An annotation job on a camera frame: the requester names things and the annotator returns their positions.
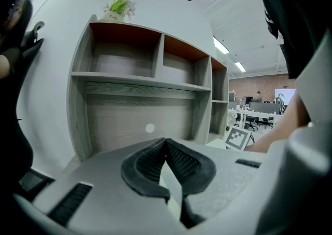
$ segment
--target flower pot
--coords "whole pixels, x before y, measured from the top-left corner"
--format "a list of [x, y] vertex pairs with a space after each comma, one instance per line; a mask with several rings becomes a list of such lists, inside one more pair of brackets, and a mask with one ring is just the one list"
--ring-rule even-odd
[[104, 12], [103, 16], [99, 18], [99, 20], [123, 22], [123, 16], [113, 11], [107, 11]]

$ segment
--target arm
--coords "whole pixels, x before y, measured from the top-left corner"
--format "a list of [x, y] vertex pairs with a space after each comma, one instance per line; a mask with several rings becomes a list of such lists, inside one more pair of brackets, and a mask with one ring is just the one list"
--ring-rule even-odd
[[295, 92], [281, 121], [255, 144], [247, 147], [245, 151], [266, 153], [273, 142], [287, 139], [295, 129], [307, 125], [309, 121], [307, 110], [300, 96]]

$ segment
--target white table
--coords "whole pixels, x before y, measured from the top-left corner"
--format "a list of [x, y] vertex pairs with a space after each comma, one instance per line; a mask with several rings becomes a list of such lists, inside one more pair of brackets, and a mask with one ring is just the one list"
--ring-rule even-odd
[[268, 119], [269, 117], [273, 118], [273, 126], [276, 125], [276, 121], [281, 119], [282, 115], [281, 114], [273, 114], [273, 113], [259, 113], [259, 112], [253, 112], [250, 110], [244, 110], [244, 109], [229, 109], [228, 110], [230, 113], [240, 113], [241, 114], [241, 120], [240, 120], [240, 128], [243, 128], [245, 125], [245, 120], [247, 115], [252, 116], [252, 117], [258, 117], [258, 118], [266, 118]]

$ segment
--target brick wall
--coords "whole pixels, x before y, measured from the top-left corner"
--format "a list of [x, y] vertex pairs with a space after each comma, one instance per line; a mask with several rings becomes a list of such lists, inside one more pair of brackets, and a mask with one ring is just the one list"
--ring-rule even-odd
[[288, 79], [288, 75], [269, 75], [246, 77], [229, 80], [229, 91], [235, 92], [235, 96], [254, 96], [260, 91], [264, 101], [272, 102], [275, 97], [275, 89], [295, 88], [295, 80]]

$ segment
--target ceiling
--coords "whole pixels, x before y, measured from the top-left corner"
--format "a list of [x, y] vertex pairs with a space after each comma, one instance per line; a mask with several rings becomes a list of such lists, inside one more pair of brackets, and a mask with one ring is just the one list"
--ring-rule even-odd
[[[269, 33], [262, 0], [199, 0], [214, 36], [229, 50], [218, 58], [229, 69], [229, 78], [284, 74], [285, 59]], [[245, 73], [234, 65], [241, 62]]]

